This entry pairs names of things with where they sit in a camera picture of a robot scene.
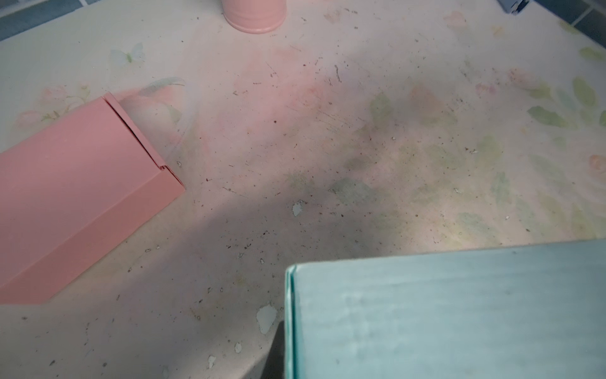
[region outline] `worn table surface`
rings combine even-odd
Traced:
[[[187,187],[0,306],[1,378],[254,377],[293,263],[606,236],[598,45],[537,4],[288,6],[246,35],[216,1],[102,0],[0,42],[0,150],[111,91]]]

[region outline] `pink cardboard box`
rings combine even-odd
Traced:
[[[0,304],[48,300],[184,191],[109,93],[0,153]]]

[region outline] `pink pot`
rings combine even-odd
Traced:
[[[222,0],[227,22],[245,33],[267,33],[282,25],[286,0]]]

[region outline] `pink container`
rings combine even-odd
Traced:
[[[284,22],[286,0],[222,0],[225,19],[245,33],[267,33]]]

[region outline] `light blue box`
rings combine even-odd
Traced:
[[[287,379],[606,378],[606,240],[298,264]]]

